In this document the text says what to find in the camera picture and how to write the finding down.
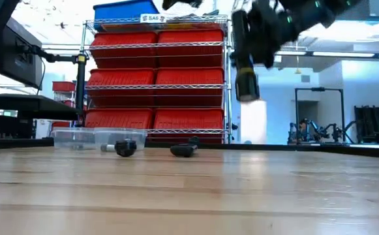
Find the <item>chrome shelving unit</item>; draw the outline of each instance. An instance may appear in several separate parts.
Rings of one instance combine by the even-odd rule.
[[[221,107],[224,110],[224,129],[197,129],[197,130],[147,130],[148,134],[219,134],[226,135],[228,143],[232,141],[232,111],[231,111],[231,64],[230,64],[230,20],[227,15],[218,16],[183,16],[166,17],[165,23],[141,23],[140,18],[88,20],[83,24],[83,35],[81,44],[81,54],[89,55],[92,50],[113,50],[124,48],[165,48],[165,47],[188,47],[188,46],[222,46],[223,51],[223,84],[191,84],[191,85],[132,85],[132,86],[86,86],[88,91],[92,90],[122,90],[122,89],[221,89],[223,102]],[[177,31],[188,29],[221,29],[224,32],[224,40],[220,42],[175,42],[156,44],[122,44],[104,46],[86,46],[85,39],[87,31],[92,34],[97,33],[96,29],[104,29],[109,32],[137,32],[137,31]],[[190,56],[212,56],[212,55],[152,55],[144,57],[190,57]],[[114,59],[127,57],[105,57],[99,59]]]

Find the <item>table surface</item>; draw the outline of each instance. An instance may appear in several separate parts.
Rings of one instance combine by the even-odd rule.
[[[0,149],[0,234],[379,234],[379,158]]]

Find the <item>desk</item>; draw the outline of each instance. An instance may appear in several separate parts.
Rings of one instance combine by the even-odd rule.
[[[0,234],[379,234],[379,158],[0,149]]]

